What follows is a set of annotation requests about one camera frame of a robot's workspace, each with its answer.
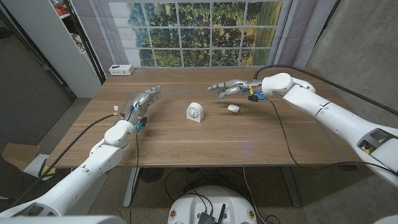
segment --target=wooden table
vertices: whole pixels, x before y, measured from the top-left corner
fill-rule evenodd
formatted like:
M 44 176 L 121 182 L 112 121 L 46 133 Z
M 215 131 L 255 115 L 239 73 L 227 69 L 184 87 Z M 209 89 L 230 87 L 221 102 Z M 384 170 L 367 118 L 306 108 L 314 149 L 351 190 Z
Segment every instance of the wooden table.
M 306 70 L 317 73 L 313 68 Z M 236 95 L 215 101 L 207 87 L 231 79 L 251 80 L 256 69 L 178 69 L 136 70 L 128 77 L 109 77 L 47 159 L 55 158 L 89 124 L 113 112 L 113 105 L 127 112 L 135 96 L 152 86 L 162 86 L 162 97 L 150 106 L 147 126 L 138 133 L 139 167 L 198 166 L 285 166 L 294 162 L 275 109 L 267 100 L 258 103 Z M 348 108 L 331 86 L 308 75 L 287 68 L 263 70 L 259 78 L 279 72 L 309 81 L 317 93 Z M 295 160 L 301 165 L 359 161 L 350 147 L 311 116 L 299 112 L 278 96 L 275 103 Z M 186 118 L 191 102 L 201 104 L 205 117 L 201 123 Z M 239 113 L 227 110 L 229 104 L 240 106 Z M 89 129 L 62 157 L 56 167 L 77 167 L 90 149 L 100 141 L 116 118 L 108 118 Z M 135 138 L 119 166 L 135 166 Z

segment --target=gray wall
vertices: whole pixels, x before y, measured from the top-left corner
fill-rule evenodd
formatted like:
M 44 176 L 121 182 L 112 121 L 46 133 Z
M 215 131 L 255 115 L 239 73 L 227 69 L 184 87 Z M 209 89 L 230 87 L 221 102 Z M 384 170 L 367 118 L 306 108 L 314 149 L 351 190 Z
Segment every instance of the gray wall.
M 398 110 L 398 1 L 342 0 L 306 64 L 322 76 Z M 342 91 L 365 119 L 398 128 L 394 116 Z

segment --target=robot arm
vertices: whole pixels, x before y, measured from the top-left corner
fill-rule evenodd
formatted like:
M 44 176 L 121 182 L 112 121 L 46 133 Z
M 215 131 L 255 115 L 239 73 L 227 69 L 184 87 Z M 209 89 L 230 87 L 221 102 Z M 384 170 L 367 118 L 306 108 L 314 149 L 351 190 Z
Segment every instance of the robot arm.
M 317 95 L 311 84 L 292 78 L 288 73 L 265 77 L 261 88 L 263 95 L 272 96 L 275 92 L 293 108 L 317 119 L 345 140 L 362 161 L 398 173 L 398 129 L 360 118 Z M 398 174 L 394 175 L 376 166 L 367 166 L 398 188 Z
M 148 107 L 160 98 L 160 86 L 140 93 L 124 120 L 105 133 L 105 138 L 90 151 L 89 157 L 43 196 L 2 213 L 0 218 L 23 216 L 62 216 L 79 201 L 94 181 L 115 167 L 128 148 L 128 137 L 143 124 Z

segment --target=black wire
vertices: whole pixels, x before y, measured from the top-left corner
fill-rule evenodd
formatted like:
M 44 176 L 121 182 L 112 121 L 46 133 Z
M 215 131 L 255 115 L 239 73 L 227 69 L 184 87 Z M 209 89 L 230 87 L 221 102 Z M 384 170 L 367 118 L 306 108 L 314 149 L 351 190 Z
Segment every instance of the black wire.
M 278 220 L 278 224 L 280 224 L 280 221 L 279 221 L 278 217 L 276 217 L 275 215 L 269 215 L 269 216 L 267 216 L 267 218 L 264 220 L 264 221 L 266 221 L 266 224 L 274 224 L 274 223 L 272 223 L 272 222 L 269 222 L 269 223 L 267 222 L 267 219 L 270 218 L 270 217 L 276 218 L 276 220 Z
M 195 189 L 192 189 L 195 193 L 194 194 L 196 194 L 197 196 L 199 196 L 199 198 L 200 198 L 200 200 L 203 202 L 203 204 L 205 205 L 205 213 L 207 214 L 207 206 L 206 206 L 206 203 L 205 203 L 205 201 L 203 200 L 203 198 L 198 194 L 198 192 L 195 190 Z M 211 212 L 210 212 L 210 216 L 211 216 L 211 214 L 213 213 L 213 206 L 211 207 Z
M 359 162 L 359 161 L 358 161 L 358 162 L 356 162 L 356 161 L 336 162 L 336 163 L 334 163 L 334 164 L 330 164 L 330 165 L 327 165 L 327 166 L 323 166 L 323 167 L 321 167 L 321 168 L 318 168 L 318 169 L 315 169 L 315 170 L 310 170 L 310 171 L 308 171 L 308 172 L 313 172 L 313 171 L 322 170 L 322 169 L 324 169 L 324 168 L 331 167 L 331 166 L 335 166 L 335 165 L 339 165 L 339 164 L 367 164 L 367 165 L 371 165 L 371 166 L 378 167 L 378 168 L 380 168 L 380 169 L 384 169 L 385 171 L 388 171 L 388 172 L 390 172 L 390 173 L 392 173 L 392 174 L 398 176 L 398 172 L 395 173 L 393 170 L 390 170 L 390 169 L 388 169 L 388 168 L 385 168 L 385 167 L 382 167 L 382 166 L 380 166 L 380 165 L 373 164 L 373 163 L 370 163 L 370 162 Z
M 166 186 L 166 183 L 167 183 L 167 179 L 170 177 L 170 175 L 172 175 L 173 173 L 175 173 L 175 172 L 177 172 L 177 171 L 180 171 L 180 172 L 183 172 L 184 173 L 184 175 L 185 175 L 185 180 L 187 181 L 187 185 L 189 184 L 189 181 L 188 181 L 188 176 L 187 176 L 187 174 L 183 171 L 183 170 L 180 170 L 180 169 L 177 169 L 177 170 L 175 170 L 175 171 L 173 171 L 173 172 L 171 172 L 171 173 L 169 173 L 168 175 L 167 175 L 167 177 L 166 177 L 166 179 L 164 180 L 164 189 L 165 189 L 165 191 L 166 191 L 166 193 L 167 193 L 167 195 L 169 196 L 169 198 L 171 199 L 171 201 L 174 203 L 175 202 L 175 200 L 172 198 L 172 196 L 170 195 L 170 193 L 169 193 L 169 191 L 167 190 L 167 186 Z M 205 203 L 205 201 L 201 198 L 201 196 L 198 194 L 198 192 L 195 190 L 195 189 L 192 189 L 195 193 L 186 193 L 186 194 L 194 194 L 194 195 L 197 195 L 197 196 L 199 196 L 200 197 L 200 200 L 203 202 L 203 204 L 205 205 L 205 213 L 207 214 L 207 207 L 206 207 L 206 203 Z M 210 215 L 213 213 L 213 206 L 211 206 L 211 212 L 210 212 Z
M 172 196 L 170 195 L 169 191 L 167 190 L 166 183 L 167 183 L 167 179 L 169 178 L 169 176 L 172 175 L 173 173 L 177 172 L 177 171 L 181 171 L 181 172 L 183 172 L 183 173 L 185 174 L 185 180 L 187 180 L 187 184 L 189 184 L 188 176 L 187 176 L 187 174 L 186 174 L 183 170 L 177 169 L 177 170 L 175 170 L 175 171 L 173 171 L 173 172 L 171 172 L 171 173 L 169 173 L 169 174 L 167 175 L 166 179 L 164 180 L 164 189 L 166 190 L 167 195 L 169 196 L 169 198 L 171 199 L 171 201 L 172 201 L 173 203 L 174 203 L 175 200 L 172 198 Z
M 349 89 L 347 89 L 347 88 L 345 88 L 345 87 L 342 87 L 341 85 L 338 85 L 338 84 L 336 84 L 336 83 L 333 83 L 333 82 L 327 80 L 326 78 L 319 77 L 319 76 L 316 75 L 316 74 L 313 74 L 313 73 L 311 73 L 311 72 L 307 72 L 307 71 L 305 71 L 305 70 L 302 70 L 302 69 L 299 69 L 299 68 L 296 68 L 296 67 L 293 67 L 293 66 L 290 66 L 290 65 L 269 65 L 269 66 L 262 67 L 262 68 L 260 68 L 258 71 L 256 71 L 256 73 L 254 74 L 254 78 L 253 78 L 253 79 L 255 79 L 255 80 L 257 79 L 257 77 L 259 76 L 259 72 L 260 72 L 260 71 L 262 71 L 262 70 L 264 70 L 264 69 L 266 69 L 266 68 L 274 68 L 274 67 L 290 68 L 290 69 L 293 69 L 293 70 L 302 72 L 302 73 L 304 73 L 304 74 L 310 75 L 311 77 L 314 77 L 314 78 L 316 78 L 316 79 L 319 79 L 319 80 L 321 80 L 321 81 L 323 81 L 323 82 L 325 82 L 325 83 L 327 83 L 327 84 L 329 84 L 329 85 L 332 85 L 332 86 L 334 86 L 334 87 L 336 87 L 336 88 L 339 88 L 340 90 L 343 90 L 343 91 L 345 91 L 345 92 L 347 92 L 347 93 L 349 93 L 349 94 L 351 94 L 351 95 L 354 95 L 354 96 L 356 96 L 356 97 L 358 97 L 358 98 L 360 98 L 360 99 L 362 99 L 362 100 L 364 100 L 364 101 L 367 101 L 367 102 L 369 102 L 369 103 L 371 103 L 371 104 L 373 104 L 373 105 L 375 105 L 375 106 L 378 106 L 378 107 L 380 107 L 380 108 L 382 108 L 382 109 L 384 109 L 384 110 L 386 110 L 386 111 L 388 111 L 388 112 L 390 112 L 390 113 L 392 113 L 392 114 L 398 116 L 398 111 L 396 111 L 396 110 L 394 110 L 394 109 L 392 109 L 392 108 L 390 108 L 390 107 L 388 107 L 388 106 L 386 106 L 386 105 L 383 105 L 383 104 L 381 104 L 381 103 L 379 103 L 379 102 L 376 102 L 376 101 L 374 101 L 374 100 L 372 100 L 372 99 L 369 99 L 368 97 L 363 96 L 363 95 L 361 95 L 361 94 L 359 94 L 359 93 L 356 93 L 356 92 L 354 92 L 354 91 L 352 91 L 352 90 L 349 90 Z
M 298 167 L 300 167 L 299 164 L 298 164 L 298 163 L 296 162 L 296 160 L 294 159 L 294 157 L 293 157 L 293 155 L 292 155 L 292 152 L 290 151 L 290 147 L 289 147 L 289 143 L 287 142 L 287 137 L 286 137 L 284 125 L 282 124 L 282 121 L 280 120 L 278 110 L 276 109 L 275 104 L 274 104 L 270 99 L 267 98 L 267 100 L 270 101 L 270 102 L 272 103 L 272 105 L 274 106 L 276 115 L 278 116 L 278 120 L 279 120 L 280 126 L 282 127 L 282 131 L 284 132 L 287 150 L 289 150 L 289 154 L 290 154 L 291 158 L 293 159 L 294 163 L 295 163 Z
M 134 179 L 132 182 L 132 189 L 134 189 L 134 186 L 136 184 L 136 177 L 137 177 L 137 171 L 138 171 L 138 160 L 139 160 L 139 147 L 138 147 L 138 130 L 136 132 L 136 142 L 137 142 L 137 165 L 136 165 L 136 173 L 134 174 Z M 131 198 L 130 198 L 130 224 L 131 224 L 131 207 L 132 207 L 132 193 L 133 190 L 131 190 Z
M 11 205 L 10 208 L 16 206 L 21 202 L 21 200 L 50 172 L 50 170 L 57 164 L 57 162 L 67 153 L 67 151 L 77 142 L 77 140 L 80 139 L 80 137 L 86 133 L 87 130 L 89 130 L 92 126 L 94 126 L 96 123 L 105 120 L 106 118 L 110 118 L 112 116 L 116 116 L 114 114 L 107 115 L 101 119 L 98 119 L 94 121 L 91 125 L 87 126 L 76 138 L 73 140 L 69 146 L 62 151 L 62 153 L 54 160 L 54 162 L 50 165 L 50 167 L 42 174 L 40 177 Z
M 208 199 L 208 198 L 206 198 L 205 196 L 203 196 L 203 195 L 200 195 L 200 194 L 198 194 L 198 193 L 185 193 L 185 194 L 183 194 L 183 195 L 196 195 L 196 196 L 199 196 L 199 197 L 203 197 L 203 198 L 205 198 L 207 201 L 209 201 L 209 203 L 210 203 L 210 206 L 211 206 L 211 212 L 210 212 L 210 216 L 212 216 L 212 214 L 213 214 L 213 204 L 211 203 L 211 201 Z
M 112 210 L 112 211 L 110 211 L 110 212 L 108 212 L 108 214 L 107 215 L 109 215 L 111 212 L 119 212 L 119 214 L 120 214 L 120 217 L 122 218 L 123 216 L 122 216 L 122 213 L 118 210 L 118 209 L 114 209 L 114 210 Z

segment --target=small white object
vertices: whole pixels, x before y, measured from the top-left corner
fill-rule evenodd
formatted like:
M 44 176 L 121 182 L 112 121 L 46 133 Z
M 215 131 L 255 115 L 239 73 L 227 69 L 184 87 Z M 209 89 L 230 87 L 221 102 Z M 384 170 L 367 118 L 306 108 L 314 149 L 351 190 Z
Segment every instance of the small white object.
M 205 110 L 196 102 L 192 102 L 187 108 L 187 118 L 192 121 L 200 122 L 205 116 Z
M 133 71 L 132 65 L 112 65 L 109 68 L 111 75 L 131 75 Z
M 229 106 L 228 106 L 228 110 L 229 110 L 230 112 L 237 113 L 237 112 L 239 112 L 239 109 L 240 109 L 240 107 L 238 107 L 238 106 L 236 106 L 236 105 L 229 105 Z

